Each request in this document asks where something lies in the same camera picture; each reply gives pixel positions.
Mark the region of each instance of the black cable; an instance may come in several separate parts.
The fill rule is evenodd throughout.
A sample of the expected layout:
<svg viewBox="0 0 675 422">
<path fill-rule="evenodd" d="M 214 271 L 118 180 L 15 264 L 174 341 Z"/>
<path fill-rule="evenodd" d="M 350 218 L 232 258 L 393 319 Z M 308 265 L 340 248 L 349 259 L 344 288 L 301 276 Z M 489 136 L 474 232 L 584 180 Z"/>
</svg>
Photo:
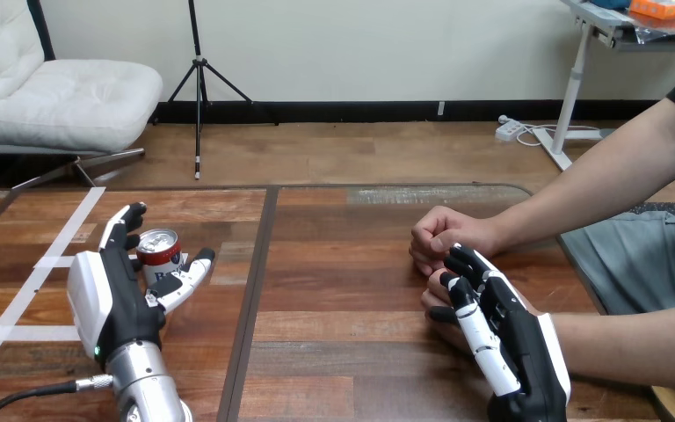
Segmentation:
<svg viewBox="0 0 675 422">
<path fill-rule="evenodd" d="M 26 389 L 0 400 L 0 410 L 9 404 L 28 397 L 52 396 L 56 394 L 76 393 L 76 381 L 46 385 L 37 389 Z"/>
</svg>

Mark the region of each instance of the desk surface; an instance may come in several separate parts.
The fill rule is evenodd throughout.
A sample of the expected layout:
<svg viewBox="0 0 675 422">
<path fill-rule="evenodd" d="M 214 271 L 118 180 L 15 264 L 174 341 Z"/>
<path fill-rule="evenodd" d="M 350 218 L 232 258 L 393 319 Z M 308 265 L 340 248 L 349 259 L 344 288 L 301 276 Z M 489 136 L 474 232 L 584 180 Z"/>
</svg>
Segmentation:
<svg viewBox="0 0 675 422">
<path fill-rule="evenodd" d="M 588 1 L 562 0 L 573 14 L 599 30 L 597 38 L 625 51 L 675 51 L 675 20 L 661 20 L 632 11 L 611 11 Z"/>
<path fill-rule="evenodd" d="M 86 193 L 23 193 L 0 215 L 0 316 Z M 136 200 L 149 204 L 144 228 L 176 230 L 186 252 L 216 249 L 213 276 L 163 332 L 196 420 L 482 420 L 490 388 L 479 370 L 426 329 L 410 227 L 433 205 L 484 217 L 526 197 L 479 185 L 107 191 L 62 255 L 95 249 L 106 219 Z M 595 311 L 554 242 L 495 263 L 539 309 Z M 52 268 L 0 339 L 0 397 L 97 373 L 65 336 L 67 273 Z M 0 420 L 114 415 L 105 391 L 25 400 Z M 657 418 L 642 389 L 582 381 L 568 415 Z"/>
</svg>

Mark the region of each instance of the can lid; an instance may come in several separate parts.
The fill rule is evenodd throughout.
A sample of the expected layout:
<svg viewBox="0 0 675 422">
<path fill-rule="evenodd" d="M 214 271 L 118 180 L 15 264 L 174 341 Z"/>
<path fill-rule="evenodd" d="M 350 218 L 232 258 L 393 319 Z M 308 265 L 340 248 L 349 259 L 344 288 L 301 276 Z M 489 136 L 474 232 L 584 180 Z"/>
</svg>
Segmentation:
<svg viewBox="0 0 675 422">
<path fill-rule="evenodd" d="M 149 230 L 141 235 L 138 251 L 156 253 L 169 250 L 177 242 L 177 234 L 172 230 Z"/>
</svg>

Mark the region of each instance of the white wall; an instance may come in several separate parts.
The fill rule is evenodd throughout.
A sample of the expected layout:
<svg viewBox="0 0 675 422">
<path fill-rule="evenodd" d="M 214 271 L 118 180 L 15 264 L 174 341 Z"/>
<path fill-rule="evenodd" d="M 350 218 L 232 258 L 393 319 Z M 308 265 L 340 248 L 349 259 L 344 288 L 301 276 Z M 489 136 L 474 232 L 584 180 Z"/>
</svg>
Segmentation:
<svg viewBox="0 0 675 422">
<path fill-rule="evenodd" d="M 141 62 L 167 98 L 190 66 L 186 0 L 42 0 L 58 58 Z M 197 0 L 203 55 L 261 101 L 562 98 L 579 32 L 557 0 Z M 592 43 L 581 98 L 661 98 L 675 54 Z M 207 81 L 214 81 L 213 75 Z M 221 83 L 212 99 L 238 99 Z M 194 81 L 179 99 L 195 99 Z"/>
</svg>

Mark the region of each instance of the human arm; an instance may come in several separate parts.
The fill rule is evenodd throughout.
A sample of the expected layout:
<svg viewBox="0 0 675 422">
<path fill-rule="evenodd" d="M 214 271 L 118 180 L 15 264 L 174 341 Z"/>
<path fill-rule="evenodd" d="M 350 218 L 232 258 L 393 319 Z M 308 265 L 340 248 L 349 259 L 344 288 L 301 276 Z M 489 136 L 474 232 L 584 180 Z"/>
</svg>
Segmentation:
<svg viewBox="0 0 675 422">
<path fill-rule="evenodd" d="M 663 99 L 589 149 L 531 199 L 490 223 L 503 250 L 616 215 L 674 179 L 675 103 Z"/>
<path fill-rule="evenodd" d="M 443 267 L 459 242 L 493 256 L 616 215 L 675 179 L 675 88 L 589 149 L 552 183 L 500 215 L 475 219 L 434 208 L 413 228 L 410 245 L 425 274 Z"/>
<path fill-rule="evenodd" d="M 552 317 L 571 373 L 675 388 L 675 308 L 625 316 Z"/>
</svg>

